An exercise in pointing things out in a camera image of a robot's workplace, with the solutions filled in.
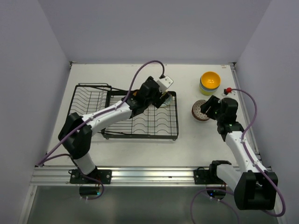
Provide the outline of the lime green bowl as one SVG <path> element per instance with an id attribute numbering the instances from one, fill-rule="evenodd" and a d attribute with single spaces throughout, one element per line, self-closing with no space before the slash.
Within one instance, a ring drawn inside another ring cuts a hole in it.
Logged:
<path id="1" fill-rule="evenodd" d="M 202 84 L 199 84 L 199 90 L 203 95 L 209 96 L 209 95 L 216 93 L 218 88 L 209 89 L 209 88 L 204 87 Z"/>

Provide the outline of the pale teal textured bowl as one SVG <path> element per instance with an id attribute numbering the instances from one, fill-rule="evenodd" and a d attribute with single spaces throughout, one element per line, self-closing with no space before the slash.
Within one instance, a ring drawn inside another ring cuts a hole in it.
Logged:
<path id="1" fill-rule="evenodd" d="M 210 119 L 197 119 L 197 118 L 194 118 L 194 119 L 195 119 L 195 121 L 201 122 L 201 123 L 206 123 L 210 120 Z"/>

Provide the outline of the blue glossy bowl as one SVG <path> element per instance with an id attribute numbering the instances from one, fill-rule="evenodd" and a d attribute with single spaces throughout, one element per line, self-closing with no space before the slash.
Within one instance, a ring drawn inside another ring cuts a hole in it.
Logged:
<path id="1" fill-rule="evenodd" d="M 200 80 L 200 87 L 203 90 L 209 91 L 209 92 L 216 91 L 219 88 L 220 84 L 221 84 L 221 82 L 219 80 L 214 80 L 214 79 L 201 79 Z"/>

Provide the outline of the brown diamond patterned bowl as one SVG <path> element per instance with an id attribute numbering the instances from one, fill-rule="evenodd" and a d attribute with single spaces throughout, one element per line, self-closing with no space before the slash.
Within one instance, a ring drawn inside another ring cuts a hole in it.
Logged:
<path id="1" fill-rule="evenodd" d="M 209 118 L 201 112 L 201 106 L 206 102 L 204 99 L 197 100 L 192 106 L 192 115 L 199 121 L 207 121 Z"/>

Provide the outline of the blue zigzag patterned bowl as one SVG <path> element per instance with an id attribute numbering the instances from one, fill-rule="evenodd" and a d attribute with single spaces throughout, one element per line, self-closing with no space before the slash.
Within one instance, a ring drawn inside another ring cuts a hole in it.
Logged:
<path id="1" fill-rule="evenodd" d="M 209 117 L 207 115 L 203 114 L 197 108 L 192 109 L 192 115 L 193 115 L 194 118 L 197 118 L 197 119 L 209 119 Z"/>

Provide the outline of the smooth yellow bowl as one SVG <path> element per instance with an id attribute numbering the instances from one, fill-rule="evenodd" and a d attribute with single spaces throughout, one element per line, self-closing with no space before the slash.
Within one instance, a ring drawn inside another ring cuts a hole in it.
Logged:
<path id="1" fill-rule="evenodd" d="M 217 89 L 221 84 L 221 77 L 213 71 L 205 72 L 200 80 L 202 85 L 207 89 Z"/>

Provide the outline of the yellow teal patterned bowl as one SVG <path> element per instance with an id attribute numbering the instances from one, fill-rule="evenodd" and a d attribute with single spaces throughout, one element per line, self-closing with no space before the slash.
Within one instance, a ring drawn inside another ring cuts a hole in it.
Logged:
<path id="1" fill-rule="evenodd" d="M 161 104 L 160 107 L 168 107 L 171 105 L 171 103 L 172 103 L 172 95 L 169 94 L 168 98 Z"/>

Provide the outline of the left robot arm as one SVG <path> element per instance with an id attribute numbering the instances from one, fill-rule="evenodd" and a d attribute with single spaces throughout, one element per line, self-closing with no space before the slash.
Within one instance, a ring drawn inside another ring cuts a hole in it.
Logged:
<path id="1" fill-rule="evenodd" d="M 82 116 L 76 112 L 67 116 L 58 139 L 81 170 L 80 177 L 86 183 L 92 183 L 97 178 L 96 165 L 89 155 L 92 137 L 114 123 L 143 113 L 150 105 L 159 108 L 168 98 L 167 89 L 172 84 L 169 76 L 158 80 L 150 76 L 140 89 L 128 91 L 112 106 Z"/>

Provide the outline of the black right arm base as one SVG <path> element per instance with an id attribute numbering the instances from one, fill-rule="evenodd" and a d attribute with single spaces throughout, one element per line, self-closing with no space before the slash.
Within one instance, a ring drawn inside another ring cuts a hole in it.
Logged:
<path id="1" fill-rule="evenodd" d="M 235 195 L 239 177 L 239 172 L 228 161 L 212 161 L 208 169 L 198 167 L 193 171 L 194 183 L 206 186 L 201 192 L 218 201 L 226 195 Z"/>

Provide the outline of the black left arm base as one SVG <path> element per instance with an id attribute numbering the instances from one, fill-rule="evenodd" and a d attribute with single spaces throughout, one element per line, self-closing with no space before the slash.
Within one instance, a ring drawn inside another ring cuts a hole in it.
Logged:
<path id="1" fill-rule="evenodd" d="M 70 184 L 79 184 L 79 195 L 86 200 L 95 200 L 102 196 L 104 185 L 110 184 L 112 170 L 95 169 L 90 174 L 82 174 L 78 169 L 69 170 Z"/>

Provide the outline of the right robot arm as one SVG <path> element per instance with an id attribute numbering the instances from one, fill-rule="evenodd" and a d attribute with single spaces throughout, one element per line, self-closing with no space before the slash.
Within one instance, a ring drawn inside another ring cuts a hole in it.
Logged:
<path id="1" fill-rule="evenodd" d="M 216 120 L 217 131 L 232 151 L 239 170 L 227 161 L 213 161 L 208 178 L 213 183 L 224 181 L 233 191 L 240 210 L 272 210 L 276 201 L 278 177 L 258 160 L 236 120 L 238 102 L 233 98 L 212 95 L 200 107 L 201 113 Z"/>

